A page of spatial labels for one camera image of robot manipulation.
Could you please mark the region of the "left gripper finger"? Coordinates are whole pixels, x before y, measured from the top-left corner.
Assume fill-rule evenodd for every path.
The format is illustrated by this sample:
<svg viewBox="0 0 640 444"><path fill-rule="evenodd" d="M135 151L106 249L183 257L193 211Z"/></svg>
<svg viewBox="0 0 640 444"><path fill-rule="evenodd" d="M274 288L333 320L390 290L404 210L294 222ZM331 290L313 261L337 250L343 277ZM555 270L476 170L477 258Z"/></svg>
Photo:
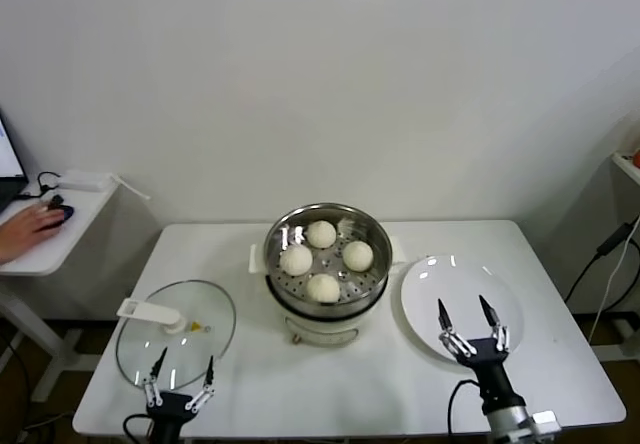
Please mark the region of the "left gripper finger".
<svg viewBox="0 0 640 444"><path fill-rule="evenodd" d="M188 412L199 412L214 395L214 357L209 358L202 389L185 405Z"/></svg>
<svg viewBox="0 0 640 444"><path fill-rule="evenodd" d="M164 348L160 354L160 357L153 364L149 376L143 380L143 391L145 394L147 408L156 408L163 405L163 398L158 387L158 377L166 353L167 348Z"/></svg>

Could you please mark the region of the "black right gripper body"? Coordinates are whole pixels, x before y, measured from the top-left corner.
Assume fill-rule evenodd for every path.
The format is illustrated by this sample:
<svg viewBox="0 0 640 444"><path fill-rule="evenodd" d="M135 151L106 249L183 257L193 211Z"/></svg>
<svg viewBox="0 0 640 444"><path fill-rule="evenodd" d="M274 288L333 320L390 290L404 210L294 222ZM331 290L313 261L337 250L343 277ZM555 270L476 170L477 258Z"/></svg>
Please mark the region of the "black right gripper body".
<svg viewBox="0 0 640 444"><path fill-rule="evenodd" d="M473 371L476 376L483 409L506 409L518 405L518 394L513 389L503 363L509 353L498 351L493 338L471 339L476 349L470 357L459 354L456 361Z"/></svg>

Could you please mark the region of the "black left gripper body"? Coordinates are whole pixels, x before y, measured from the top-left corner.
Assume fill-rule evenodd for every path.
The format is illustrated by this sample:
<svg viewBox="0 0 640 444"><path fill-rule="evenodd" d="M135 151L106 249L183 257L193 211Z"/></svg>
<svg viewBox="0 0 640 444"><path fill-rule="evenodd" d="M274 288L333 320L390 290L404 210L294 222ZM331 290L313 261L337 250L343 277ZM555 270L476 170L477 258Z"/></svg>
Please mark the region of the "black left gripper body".
<svg viewBox="0 0 640 444"><path fill-rule="evenodd" d="M194 412L187 405L191 397L185 394L161 392L162 403L147 407L152 422L151 444L175 444L180 441L182 427L194 419Z"/></svg>

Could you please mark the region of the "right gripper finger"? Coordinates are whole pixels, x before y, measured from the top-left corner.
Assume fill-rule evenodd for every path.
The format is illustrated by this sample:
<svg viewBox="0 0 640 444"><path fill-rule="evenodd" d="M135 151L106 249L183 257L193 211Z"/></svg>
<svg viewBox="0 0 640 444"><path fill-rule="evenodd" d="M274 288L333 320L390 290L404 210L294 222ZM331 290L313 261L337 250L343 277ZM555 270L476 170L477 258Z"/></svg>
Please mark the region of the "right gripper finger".
<svg viewBox="0 0 640 444"><path fill-rule="evenodd" d="M475 356L476 348L456 331L441 299L438 300L438 313L438 322L441 328L439 340L446 350L455 358Z"/></svg>
<svg viewBox="0 0 640 444"><path fill-rule="evenodd" d="M510 351L510 330L503 325L498 317L497 311L482 296L479 296L480 304L487 323L492 330L492 338L495 341L495 347L498 352L508 353Z"/></svg>

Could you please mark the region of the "person's bare hand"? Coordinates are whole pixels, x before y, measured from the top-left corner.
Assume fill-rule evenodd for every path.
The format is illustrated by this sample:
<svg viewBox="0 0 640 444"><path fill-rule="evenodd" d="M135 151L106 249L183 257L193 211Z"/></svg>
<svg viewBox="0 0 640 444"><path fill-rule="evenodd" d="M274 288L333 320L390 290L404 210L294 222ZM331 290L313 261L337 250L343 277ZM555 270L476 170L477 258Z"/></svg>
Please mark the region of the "person's bare hand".
<svg viewBox="0 0 640 444"><path fill-rule="evenodd" d="M63 219L62 210L49 210L46 204L35 204L11 217L1 225L1 261L15 260L53 237L59 229L48 226Z"/></svg>

